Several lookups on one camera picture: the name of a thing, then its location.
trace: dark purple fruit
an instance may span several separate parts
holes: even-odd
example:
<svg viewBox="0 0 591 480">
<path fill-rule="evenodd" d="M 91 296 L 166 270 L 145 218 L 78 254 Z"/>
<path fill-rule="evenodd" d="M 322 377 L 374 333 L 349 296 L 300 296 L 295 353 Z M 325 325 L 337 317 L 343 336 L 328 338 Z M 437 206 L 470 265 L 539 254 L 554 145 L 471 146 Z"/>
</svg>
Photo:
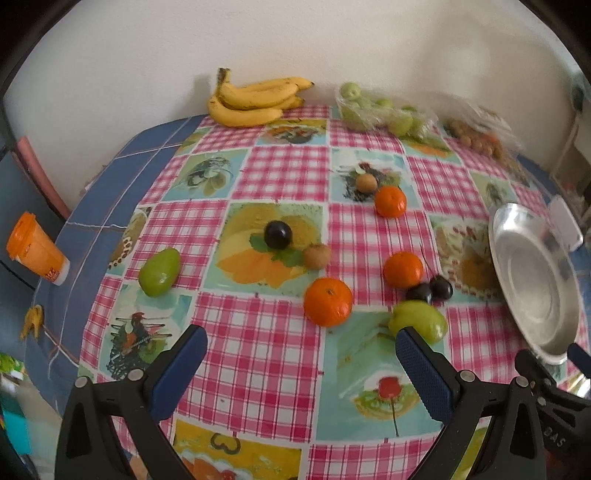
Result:
<svg viewBox="0 0 591 480">
<path fill-rule="evenodd" d="M 283 250 L 291 243 L 291 228 L 285 222 L 273 220 L 265 227 L 265 243 L 273 250 Z"/>
<path fill-rule="evenodd" d="M 436 300 L 449 300 L 453 295 L 451 282 L 442 275 L 435 275 L 429 282 L 429 286 Z"/>
<path fill-rule="evenodd" d="M 416 287 L 409 288 L 406 294 L 407 300 L 422 300 L 429 304 L 431 303 L 432 298 L 433 294 L 431 293 L 431 287 L 425 282 L 418 284 Z"/>
</svg>

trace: tangerine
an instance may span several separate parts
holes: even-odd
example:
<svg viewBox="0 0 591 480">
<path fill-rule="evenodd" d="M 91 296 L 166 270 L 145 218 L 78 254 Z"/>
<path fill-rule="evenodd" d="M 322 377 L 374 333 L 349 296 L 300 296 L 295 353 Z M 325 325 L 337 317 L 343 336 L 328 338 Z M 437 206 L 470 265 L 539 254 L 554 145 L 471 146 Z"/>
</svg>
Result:
<svg viewBox="0 0 591 480">
<path fill-rule="evenodd" d="M 381 187 L 374 196 L 375 209 L 386 218 L 398 218 L 406 212 L 406 195 L 393 185 Z"/>
<path fill-rule="evenodd" d="M 304 314 L 320 327 L 343 323 L 353 308 L 353 293 L 337 278 L 317 278 L 304 293 Z"/>
<path fill-rule="evenodd" d="M 421 283 L 423 263 L 412 252 L 397 252 L 384 264 L 384 278 L 392 288 L 412 288 Z"/>
</svg>

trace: wall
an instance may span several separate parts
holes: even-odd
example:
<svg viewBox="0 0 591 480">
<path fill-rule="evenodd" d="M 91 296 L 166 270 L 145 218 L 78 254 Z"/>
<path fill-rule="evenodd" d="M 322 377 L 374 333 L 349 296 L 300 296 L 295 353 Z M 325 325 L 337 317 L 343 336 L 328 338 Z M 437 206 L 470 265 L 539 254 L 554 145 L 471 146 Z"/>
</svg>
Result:
<svg viewBox="0 0 591 480">
<path fill-rule="evenodd" d="M 573 60 L 517 0 L 83 0 L 23 65 L 8 115 L 73 207 L 133 135 L 205 113 L 219 66 L 237 85 L 309 77 L 312 102 L 344 79 L 468 96 L 545 167 L 572 116 Z"/>
</svg>

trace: orange tumbler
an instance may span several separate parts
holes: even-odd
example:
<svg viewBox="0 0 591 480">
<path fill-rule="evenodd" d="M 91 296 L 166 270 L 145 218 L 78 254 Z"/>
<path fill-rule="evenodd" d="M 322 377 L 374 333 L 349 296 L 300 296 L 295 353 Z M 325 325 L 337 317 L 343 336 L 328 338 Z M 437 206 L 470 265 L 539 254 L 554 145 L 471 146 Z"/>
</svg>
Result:
<svg viewBox="0 0 591 480">
<path fill-rule="evenodd" d="M 6 250 L 10 258 L 55 285 L 61 285 L 70 271 L 70 261 L 29 212 L 23 213 L 12 229 Z"/>
</svg>

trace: metal bowl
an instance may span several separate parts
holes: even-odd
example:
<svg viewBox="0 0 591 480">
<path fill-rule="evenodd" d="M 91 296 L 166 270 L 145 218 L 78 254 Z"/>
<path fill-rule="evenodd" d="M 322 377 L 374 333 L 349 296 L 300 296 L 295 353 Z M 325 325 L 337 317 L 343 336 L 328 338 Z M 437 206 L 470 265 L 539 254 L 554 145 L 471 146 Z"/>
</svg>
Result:
<svg viewBox="0 0 591 480">
<path fill-rule="evenodd" d="M 581 308 L 567 252 L 544 219 L 516 203 L 495 212 L 488 235 L 499 283 L 525 340 L 549 364 L 563 363 Z"/>
</svg>

